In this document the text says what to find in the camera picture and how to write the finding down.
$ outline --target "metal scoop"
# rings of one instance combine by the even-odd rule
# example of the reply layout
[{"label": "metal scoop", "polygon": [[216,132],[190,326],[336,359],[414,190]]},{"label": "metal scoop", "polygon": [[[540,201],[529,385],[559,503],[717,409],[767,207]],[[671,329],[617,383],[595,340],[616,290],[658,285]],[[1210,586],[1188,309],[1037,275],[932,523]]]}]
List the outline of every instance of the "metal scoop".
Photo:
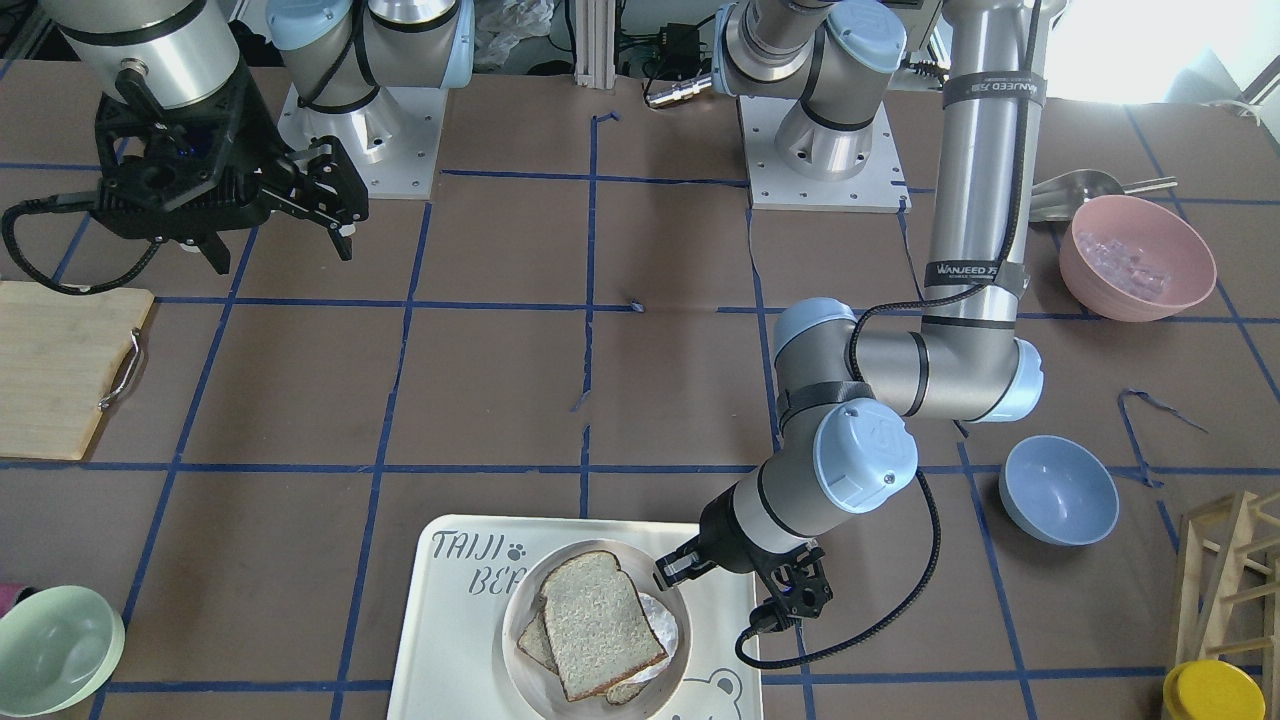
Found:
[{"label": "metal scoop", "polygon": [[1085,201],[1103,195],[1138,195],[1178,187],[1178,178],[1120,184],[1102,170],[1071,170],[1032,186],[1029,222],[1070,220]]}]

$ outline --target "white tray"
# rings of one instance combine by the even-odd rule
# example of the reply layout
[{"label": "white tray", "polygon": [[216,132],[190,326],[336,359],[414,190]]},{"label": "white tray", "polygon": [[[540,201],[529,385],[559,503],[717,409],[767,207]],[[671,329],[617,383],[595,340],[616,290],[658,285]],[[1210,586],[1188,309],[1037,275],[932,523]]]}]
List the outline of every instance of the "white tray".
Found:
[{"label": "white tray", "polygon": [[[540,720],[503,660],[507,601],[540,559],[607,538],[662,557],[698,525],[445,515],[422,530],[404,611],[388,720]],[[680,585],[689,609],[689,664],[653,717],[763,720],[760,673],[733,655],[755,607],[755,579],[713,570]],[[756,652],[756,641],[748,643]]]}]

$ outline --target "yellow container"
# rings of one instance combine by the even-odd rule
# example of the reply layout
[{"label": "yellow container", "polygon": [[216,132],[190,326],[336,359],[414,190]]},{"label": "yellow container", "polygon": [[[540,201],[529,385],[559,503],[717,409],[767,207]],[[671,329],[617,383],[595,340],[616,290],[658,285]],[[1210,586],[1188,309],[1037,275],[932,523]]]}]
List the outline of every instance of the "yellow container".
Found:
[{"label": "yellow container", "polygon": [[1262,691],[1244,670],[1221,660],[1193,660],[1165,676],[1165,707],[1174,720],[1262,720]]}]

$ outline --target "bread slice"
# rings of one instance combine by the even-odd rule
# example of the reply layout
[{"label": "bread slice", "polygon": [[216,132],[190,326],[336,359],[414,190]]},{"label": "bread slice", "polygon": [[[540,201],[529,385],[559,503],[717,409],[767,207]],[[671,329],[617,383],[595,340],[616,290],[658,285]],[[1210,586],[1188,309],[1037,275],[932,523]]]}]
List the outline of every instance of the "bread slice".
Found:
[{"label": "bread slice", "polygon": [[643,683],[622,683],[613,685],[604,693],[604,700],[609,705],[626,705],[640,694],[640,691],[649,684],[649,680]]},{"label": "bread slice", "polygon": [[520,633],[516,647],[532,657],[534,662],[559,675],[559,670],[556,669],[556,656],[552,655],[552,643],[547,639],[547,623],[543,620],[541,611],[538,611],[529,625],[525,625],[525,632]]},{"label": "bread slice", "polygon": [[612,552],[564,561],[543,580],[543,618],[564,697],[600,694],[667,651],[645,619],[631,578]]}]

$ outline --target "blue bowl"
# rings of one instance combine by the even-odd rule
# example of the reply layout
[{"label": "blue bowl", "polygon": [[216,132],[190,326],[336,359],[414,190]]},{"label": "blue bowl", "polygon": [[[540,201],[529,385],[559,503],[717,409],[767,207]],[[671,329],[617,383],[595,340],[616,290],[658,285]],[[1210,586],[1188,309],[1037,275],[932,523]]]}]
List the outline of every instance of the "blue bowl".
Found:
[{"label": "blue bowl", "polygon": [[1088,450],[1056,436],[1029,437],[1009,452],[1000,500],[1032,537],[1052,544],[1096,543],[1120,518],[1120,496]]}]

